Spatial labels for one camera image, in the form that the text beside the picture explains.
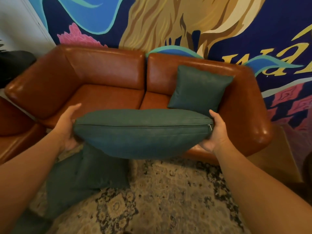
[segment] throw pillow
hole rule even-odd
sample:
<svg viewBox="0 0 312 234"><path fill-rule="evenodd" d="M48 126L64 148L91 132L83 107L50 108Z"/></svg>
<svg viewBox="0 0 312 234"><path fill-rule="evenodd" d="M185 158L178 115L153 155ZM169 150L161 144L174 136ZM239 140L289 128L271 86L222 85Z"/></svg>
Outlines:
<svg viewBox="0 0 312 234"><path fill-rule="evenodd" d="M232 76L180 65L177 68L177 87L168 108L191 110L211 117L209 110L218 111L225 88L232 81Z"/></svg>
<svg viewBox="0 0 312 234"><path fill-rule="evenodd" d="M51 226L52 220L26 209L17 220L11 234L45 234Z"/></svg>
<svg viewBox="0 0 312 234"><path fill-rule="evenodd" d="M74 132L113 157L163 159L197 145L212 125L211 118L188 110L100 110L76 119Z"/></svg>
<svg viewBox="0 0 312 234"><path fill-rule="evenodd" d="M74 187L129 188L128 170L127 159L108 156L103 151L85 143Z"/></svg>
<svg viewBox="0 0 312 234"><path fill-rule="evenodd" d="M99 190L72 188L81 160L82 151L56 163L50 171L46 181L48 218L56 218L72 205L99 192Z"/></svg>

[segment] blue wave painting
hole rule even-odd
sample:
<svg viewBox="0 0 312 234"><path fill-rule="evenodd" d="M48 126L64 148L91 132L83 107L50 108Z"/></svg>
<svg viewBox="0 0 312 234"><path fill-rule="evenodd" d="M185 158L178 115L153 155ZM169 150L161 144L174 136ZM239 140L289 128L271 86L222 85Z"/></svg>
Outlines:
<svg viewBox="0 0 312 234"><path fill-rule="evenodd" d="M151 50L149 53L147 53L146 57L148 57L150 53L165 53L165 54L171 54L171 55L196 57L196 58L203 59L203 57L198 55L196 52L194 52L188 48L175 46L175 45L169 45L169 46L163 46L163 47L155 48L155 49Z"/></svg>
<svg viewBox="0 0 312 234"><path fill-rule="evenodd" d="M58 0L69 16L84 30L92 34L107 33L115 22L122 0ZM45 28L42 0L29 0Z"/></svg>
<svg viewBox="0 0 312 234"><path fill-rule="evenodd" d="M290 64L269 55L256 56L244 63L244 65L250 67L255 73L255 76L260 74L262 71L271 68L297 68L303 66Z"/></svg>

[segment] pillow on floor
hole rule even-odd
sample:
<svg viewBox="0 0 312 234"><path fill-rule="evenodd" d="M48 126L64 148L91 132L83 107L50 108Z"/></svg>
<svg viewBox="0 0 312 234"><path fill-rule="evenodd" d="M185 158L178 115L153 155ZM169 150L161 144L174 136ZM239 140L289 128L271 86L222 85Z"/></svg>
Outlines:
<svg viewBox="0 0 312 234"><path fill-rule="evenodd" d="M163 159L197 145L212 125L211 118L188 110L100 110L76 119L74 132L113 157Z"/></svg>
<svg viewBox="0 0 312 234"><path fill-rule="evenodd" d="M76 176L75 188L123 189L130 187L128 159L108 156L88 143L84 144L82 151L82 161Z"/></svg>
<svg viewBox="0 0 312 234"><path fill-rule="evenodd" d="M52 226L52 220L38 216L26 209L17 220L10 234L45 234Z"/></svg>
<svg viewBox="0 0 312 234"><path fill-rule="evenodd" d="M177 68L177 87L168 108L191 110L211 117L209 110L218 111L225 88L232 81L232 76L180 65Z"/></svg>
<svg viewBox="0 0 312 234"><path fill-rule="evenodd" d="M46 181L48 209L46 217L54 219L72 205L99 192L92 189L72 188L78 167L82 160L82 151L56 163Z"/></svg>

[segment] leather sofa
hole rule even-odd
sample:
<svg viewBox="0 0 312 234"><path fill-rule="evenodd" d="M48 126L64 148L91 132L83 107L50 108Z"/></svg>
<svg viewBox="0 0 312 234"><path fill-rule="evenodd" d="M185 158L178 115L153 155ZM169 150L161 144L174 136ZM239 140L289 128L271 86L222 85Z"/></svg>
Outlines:
<svg viewBox="0 0 312 234"><path fill-rule="evenodd" d="M44 126L0 97L0 165L41 140L45 131Z"/></svg>
<svg viewBox="0 0 312 234"><path fill-rule="evenodd" d="M167 108L176 86L178 65L234 76L219 113L237 149L249 156L272 140L271 122L251 69L198 58L112 48L59 45L18 76L5 89L7 97L53 128L69 105L74 114L103 109ZM218 164L198 145L187 158Z"/></svg>

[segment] mural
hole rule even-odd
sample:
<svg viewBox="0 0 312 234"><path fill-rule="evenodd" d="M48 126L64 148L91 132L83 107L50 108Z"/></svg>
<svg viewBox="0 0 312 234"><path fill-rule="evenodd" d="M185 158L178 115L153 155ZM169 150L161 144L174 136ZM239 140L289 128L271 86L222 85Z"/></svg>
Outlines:
<svg viewBox="0 0 312 234"><path fill-rule="evenodd" d="M29 1L56 44L126 47L251 67L299 169L312 150L312 0Z"/></svg>

